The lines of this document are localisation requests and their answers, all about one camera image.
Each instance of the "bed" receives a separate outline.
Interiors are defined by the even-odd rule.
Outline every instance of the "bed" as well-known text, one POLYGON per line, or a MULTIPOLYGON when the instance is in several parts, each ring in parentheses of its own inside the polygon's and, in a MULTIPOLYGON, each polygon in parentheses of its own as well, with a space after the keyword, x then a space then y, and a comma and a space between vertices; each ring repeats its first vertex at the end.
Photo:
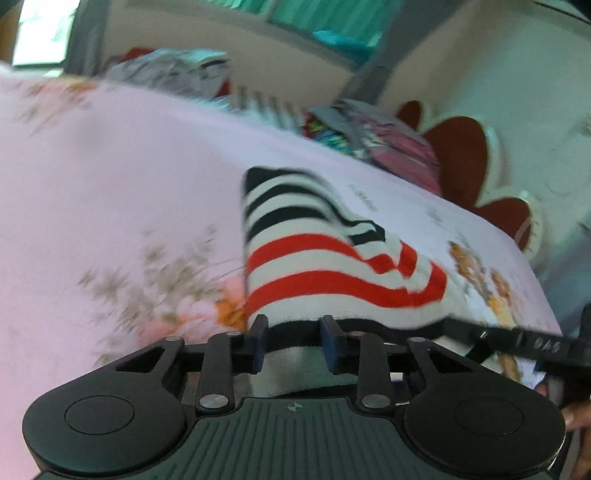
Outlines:
MULTIPOLYGON (((289 131, 128 86, 10 74, 0 123, 7 478, 36 474, 21 420, 44 392, 190 322, 201 328, 193 342, 247 328, 241 191, 254 166, 323 178, 349 210, 444 269, 473 321, 559 332, 510 237, 289 131)), ((489 366, 530 387, 540 379, 520 359, 489 366)))

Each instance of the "wall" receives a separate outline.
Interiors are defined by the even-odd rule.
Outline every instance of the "wall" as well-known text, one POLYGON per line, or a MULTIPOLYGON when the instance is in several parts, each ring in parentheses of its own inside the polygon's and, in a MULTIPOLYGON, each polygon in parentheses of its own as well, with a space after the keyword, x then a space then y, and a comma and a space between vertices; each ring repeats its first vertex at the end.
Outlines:
POLYGON ((149 8, 112 0, 104 56, 121 54, 134 46, 224 50, 233 59, 236 84, 298 106, 329 102, 351 77, 350 64, 340 57, 306 51, 301 45, 306 40, 240 13, 211 5, 149 8), (253 31, 260 27, 280 39, 269 31, 253 31))
MULTIPOLYGON (((426 38, 431 37, 437 27, 456 18, 466 5, 466 0, 398 0, 396 3, 398 6, 394 17, 390 25, 387 25, 376 53, 349 82, 342 92, 343 96, 361 102, 376 103, 392 75, 393 68, 408 57, 409 52, 416 50, 426 38)), ((415 56, 420 61, 414 68, 407 68, 407 71, 414 72, 417 67, 425 68, 429 60, 434 58, 433 53, 436 54, 435 57, 441 57, 441 52, 437 51, 434 42, 431 41, 429 44, 430 49, 422 50, 420 56, 415 56)))
POLYGON ((469 2, 403 61, 380 105, 412 98, 496 129, 503 182, 542 203, 547 255, 591 212, 591 26, 528 2, 469 2))
POLYGON ((538 278, 565 335, 577 336, 583 308, 591 303, 591 213, 538 278))

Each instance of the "black stripe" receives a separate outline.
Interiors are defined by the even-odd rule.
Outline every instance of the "black stripe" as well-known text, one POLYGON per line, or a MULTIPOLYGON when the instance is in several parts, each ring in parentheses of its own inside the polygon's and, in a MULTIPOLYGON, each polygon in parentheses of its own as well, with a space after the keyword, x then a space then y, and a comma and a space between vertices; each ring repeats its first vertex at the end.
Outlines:
POLYGON ((205 70, 208 67, 213 67, 214 65, 223 65, 225 63, 228 63, 228 61, 227 60, 211 60, 211 61, 207 61, 205 63, 202 63, 199 66, 199 69, 200 70, 205 70))
POLYGON ((364 233, 358 233, 357 235, 348 235, 349 240, 354 246, 370 244, 371 242, 384 242, 379 232, 375 230, 368 230, 364 233))
MULTIPOLYGON (((414 336, 435 340, 443 335, 443 323, 439 321, 413 330, 393 329, 369 319, 342 319, 337 320, 337 323, 344 332, 374 333, 384 342, 399 345, 405 345, 407 339, 414 336)), ((294 320, 280 323, 269 329, 267 352, 276 352, 295 346, 320 346, 320 322, 294 320)))
MULTIPOLYGON (((350 220, 348 218, 345 218, 342 213, 340 212, 340 210, 326 197, 324 197, 323 195, 321 195, 318 192, 315 192, 312 189, 309 189, 307 187, 301 187, 298 185, 289 185, 289 184, 283 184, 283 185, 276 185, 274 187, 271 187, 269 190, 267 190, 265 193, 263 193, 260 197, 257 197, 256 200, 254 200, 251 205, 246 208, 245 211, 245 217, 247 218, 253 211, 254 209, 256 209, 258 206, 261 206, 263 203, 265 203, 268 200, 271 200, 274 197, 277 197, 279 195, 282 194, 286 194, 286 193, 298 193, 298 194, 302 194, 302 195, 309 195, 315 198, 318 198, 319 200, 321 200, 326 206, 328 206, 330 208, 330 210, 334 213, 335 217, 338 218, 339 222, 346 227, 353 227, 356 225, 361 225, 361 224, 367 224, 367 225, 371 225, 374 230, 371 230, 369 232, 365 232, 365 233, 360 233, 359 235, 352 235, 349 238, 351 239, 351 241, 353 242, 354 245, 362 245, 365 244, 367 242, 375 242, 375 241, 381 241, 384 242, 386 240, 386 232, 385 230, 379 226, 377 223, 375 223, 372 220, 368 220, 368 219, 364 219, 364 220, 350 220)), ((279 210, 284 210, 284 209, 293 209, 293 208, 301 208, 301 209, 305 209, 305 210, 314 210, 315 212, 317 212, 318 214, 320 214, 320 217, 316 217, 316 218, 322 218, 324 220, 326 220, 327 222, 330 222, 330 220, 323 214, 321 213, 319 210, 313 208, 313 207, 299 207, 299 206, 290 206, 290 207, 282 207, 279 209, 274 210, 279 211, 279 210)), ((285 220, 293 220, 294 218, 298 218, 298 217, 291 217, 285 220)), ((256 233, 260 233, 262 230, 264 230, 264 228, 261 228, 259 231, 257 231, 256 233)), ((248 235, 248 239, 247 241, 250 241, 255 235, 255 234, 249 234, 248 235)))
POLYGON ((301 193, 303 195, 306 195, 306 194, 307 195, 318 195, 316 192, 310 190, 309 188, 301 187, 298 185, 290 185, 287 183, 283 183, 281 185, 275 185, 274 187, 271 187, 269 190, 267 190, 262 195, 258 196, 248 207, 246 207, 246 210, 244 211, 244 217, 248 218, 249 215, 254 211, 254 209, 256 209, 257 207, 260 207, 267 200, 271 200, 273 197, 276 197, 278 195, 282 195, 284 193, 301 193))
POLYGON ((302 175, 308 179, 312 179, 322 183, 320 177, 306 170, 293 170, 291 168, 264 168, 253 167, 249 168, 244 177, 244 195, 246 196, 253 189, 265 183, 268 180, 276 179, 284 175, 302 175))
POLYGON ((295 220, 300 218, 316 218, 328 221, 328 218, 321 212, 313 208, 307 207, 283 207, 266 213, 259 218, 246 233, 246 243, 250 242, 256 235, 263 230, 270 228, 288 220, 295 220))

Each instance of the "white stripe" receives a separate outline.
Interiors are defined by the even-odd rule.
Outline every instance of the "white stripe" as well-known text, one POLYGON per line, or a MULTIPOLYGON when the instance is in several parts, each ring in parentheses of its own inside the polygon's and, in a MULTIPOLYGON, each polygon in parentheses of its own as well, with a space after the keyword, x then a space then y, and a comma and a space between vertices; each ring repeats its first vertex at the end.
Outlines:
POLYGON ((412 285, 414 291, 424 290, 429 283, 429 276, 431 276, 432 270, 433 265, 431 261, 427 257, 419 255, 413 274, 406 279, 407 285, 412 285))
MULTIPOLYGON (((354 227, 348 229, 348 234, 357 235, 371 230, 371 225, 360 223, 354 227)), ((250 242, 246 245, 246 256, 252 255, 260 247, 291 235, 324 235, 336 240, 339 240, 347 245, 350 245, 357 250, 361 258, 372 258, 379 254, 387 254, 393 260, 395 264, 398 264, 398 258, 400 257, 401 245, 397 243, 398 248, 388 248, 382 241, 367 242, 362 245, 352 245, 349 237, 344 235, 338 229, 334 228, 331 224, 324 220, 316 218, 302 218, 294 220, 286 220, 285 222, 278 223, 270 226, 256 234, 250 242)))
POLYGON ((338 252, 305 250, 276 258, 256 268, 248 275, 248 291, 253 292, 266 283, 296 273, 327 270, 344 273, 377 286, 386 288, 413 287, 415 290, 415 285, 404 280, 398 270, 378 274, 368 264, 338 252))
POLYGON ((329 189, 329 186, 324 184, 322 180, 318 179, 317 177, 311 179, 310 177, 307 177, 305 174, 294 173, 289 175, 280 175, 271 180, 264 181, 260 185, 257 185, 244 197, 244 206, 248 207, 263 193, 271 190, 271 188, 276 187, 278 185, 295 185, 299 187, 306 187, 314 192, 327 196, 330 200, 333 200, 333 203, 342 203, 339 196, 336 193, 332 192, 329 189))
POLYGON ((453 288, 446 289, 441 301, 409 308, 378 307, 368 301, 348 295, 324 294, 283 299, 253 312, 249 318, 249 324, 260 313, 267 315, 270 326, 294 320, 318 320, 327 314, 337 320, 371 319, 386 327, 401 330, 414 330, 427 326, 446 316, 474 320, 462 292, 453 288))
POLYGON ((324 220, 316 218, 298 218, 294 220, 286 220, 285 222, 270 226, 256 234, 246 245, 247 255, 252 255, 252 253, 260 247, 274 240, 285 238, 286 236, 299 235, 301 233, 326 235, 336 238, 346 244, 350 244, 349 239, 345 235, 324 220))
POLYGON ((351 212, 346 206, 340 196, 333 192, 330 189, 329 185, 325 185, 321 180, 313 180, 304 175, 284 175, 280 177, 276 177, 271 180, 267 180, 263 182, 259 186, 256 186, 253 190, 251 190, 245 197, 243 202, 245 209, 250 206, 250 204, 256 199, 259 198, 262 194, 270 190, 271 188, 277 185, 296 185, 301 187, 306 187, 312 192, 315 192, 318 195, 324 196, 339 212, 340 214, 345 217, 347 220, 357 221, 357 220, 368 220, 367 218, 361 217, 356 215, 355 213, 351 212))
POLYGON ((398 235, 394 235, 393 233, 391 233, 388 230, 385 231, 385 237, 386 237, 385 243, 386 243, 386 246, 388 247, 388 252, 390 253, 390 256, 392 257, 392 259, 394 260, 394 263, 396 263, 398 265, 398 263, 400 262, 400 252, 402 251, 401 240, 398 237, 398 235))
POLYGON ((300 193, 284 193, 267 200, 266 202, 255 208, 254 211, 248 216, 248 218, 245 221, 245 227, 247 229, 251 229, 252 226, 256 223, 256 221, 260 220, 267 213, 271 213, 277 209, 285 207, 304 207, 318 210, 328 219, 329 222, 333 223, 335 227, 338 227, 340 229, 357 228, 358 230, 352 230, 354 232, 353 234, 363 233, 365 231, 370 230, 376 231, 373 224, 371 224, 370 221, 367 219, 352 220, 362 221, 363 223, 361 225, 366 225, 365 231, 359 231, 360 229, 358 225, 346 226, 342 223, 341 219, 335 215, 334 211, 330 208, 329 205, 327 205, 326 202, 324 202, 316 196, 304 195, 300 193))

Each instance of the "ribbed grip surface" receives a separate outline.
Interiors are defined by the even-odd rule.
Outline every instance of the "ribbed grip surface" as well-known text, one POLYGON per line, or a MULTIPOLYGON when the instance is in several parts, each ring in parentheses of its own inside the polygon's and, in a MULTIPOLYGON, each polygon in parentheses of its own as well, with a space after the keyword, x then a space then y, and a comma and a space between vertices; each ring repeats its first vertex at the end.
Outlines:
MULTIPOLYGON (((346 400, 248 398, 199 421, 158 465, 126 480, 451 480, 405 445, 393 424, 354 413, 346 400)), ((548 480, 538 474, 531 480, 548 480)), ((38 480, 58 480, 44 473, 38 480)))

